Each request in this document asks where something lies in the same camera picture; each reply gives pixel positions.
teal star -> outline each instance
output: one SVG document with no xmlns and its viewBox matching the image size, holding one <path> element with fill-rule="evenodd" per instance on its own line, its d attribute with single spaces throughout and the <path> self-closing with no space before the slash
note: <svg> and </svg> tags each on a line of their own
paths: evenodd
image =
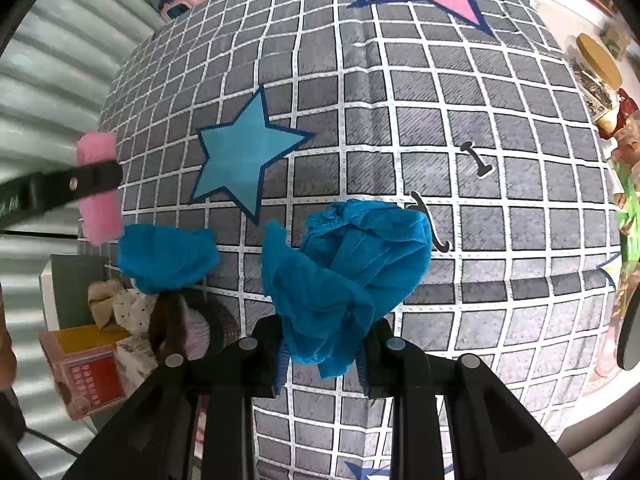
<svg viewBox="0 0 640 480">
<path fill-rule="evenodd" d="M 258 224 L 264 170 L 313 134 L 269 122 L 260 87 L 231 123 L 198 128 L 205 161 L 190 202 L 224 191 Z"/>
</svg>

pink sponge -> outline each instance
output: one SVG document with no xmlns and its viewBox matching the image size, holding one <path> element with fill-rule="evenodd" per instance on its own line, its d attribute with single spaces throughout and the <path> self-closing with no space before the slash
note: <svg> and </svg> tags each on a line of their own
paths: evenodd
<svg viewBox="0 0 640 480">
<path fill-rule="evenodd" d="M 84 134 L 76 143 L 78 166 L 116 158 L 116 134 Z M 105 191 L 80 200 L 82 232 L 92 245 L 120 238 L 124 234 L 122 210 L 117 190 Z"/>
</svg>

table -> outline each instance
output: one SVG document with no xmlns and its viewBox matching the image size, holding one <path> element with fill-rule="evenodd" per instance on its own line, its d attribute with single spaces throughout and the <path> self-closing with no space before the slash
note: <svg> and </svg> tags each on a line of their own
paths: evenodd
<svg viewBox="0 0 640 480">
<path fill-rule="evenodd" d="M 273 312 L 267 221 L 299 246 L 306 216 L 335 200 L 404 207 L 416 191 L 450 250 L 434 250 L 388 316 L 394 331 L 433 354 L 478 354 L 557 437 L 611 313 L 598 265 L 620 244 L 561 49 L 528 0 L 478 0 L 494 38 L 427 3 L 354 1 L 210 0 L 141 44 L 100 124 L 118 134 L 125 222 L 213 229 L 222 263 L 199 287 L 246 334 Z M 256 226 L 222 192 L 189 202 L 204 162 L 196 128 L 233 120 L 260 85 L 272 123 L 316 135 L 267 168 Z M 478 178 L 483 164 L 495 171 Z M 254 402 L 260 475 L 388 465 L 391 402 L 360 391 L 353 367 L 323 381 L 293 365 L 277 399 Z"/>
</svg>

black cable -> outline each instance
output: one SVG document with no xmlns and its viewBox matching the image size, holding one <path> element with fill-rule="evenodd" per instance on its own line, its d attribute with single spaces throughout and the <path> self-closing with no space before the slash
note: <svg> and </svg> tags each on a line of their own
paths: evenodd
<svg viewBox="0 0 640 480">
<path fill-rule="evenodd" d="M 31 428 L 26 428 L 24 431 L 27 432 L 27 433 L 32 434 L 33 436 L 36 436 L 36 437 L 44 440 L 45 442 L 49 442 L 50 444 L 53 444 L 54 446 L 59 447 L 62 451 L 66 451 L 71 456 L 75 456 L 76 458 L 80 458 L 80 454 L 79 453 L 76 453 L 73 449 L 69 449 L 64 444 L 60 444 L 57 440 L 53 440 L 50 436 L 47 436 L 47 435 L 45 435 L 43 433 L 40 433 L 39 431 L 32 430 Z"/>
</svg>

blue cloth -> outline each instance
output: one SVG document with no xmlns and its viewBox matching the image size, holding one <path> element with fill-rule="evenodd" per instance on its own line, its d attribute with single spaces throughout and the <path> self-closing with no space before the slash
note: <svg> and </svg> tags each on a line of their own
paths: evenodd
<svg viewBox="0 0 640 480">
<path fill-rule="evenodd" d="M 118 243 L 118 264 L 144 294 L 159 294 L 196 283 L 220 262 L 211 230 L 130 224 Z"/>
<path fill-rule="evenodd" d="M 389 202 L 349 200 L 308 216 L 300 250 L 268 224 L 262 286 L 282 316 L 292 359 L 318 364 L 323 378 L 345 373 L 373 322 L 418 285 L 431 259 L 424 213 Z"/>
</svg>

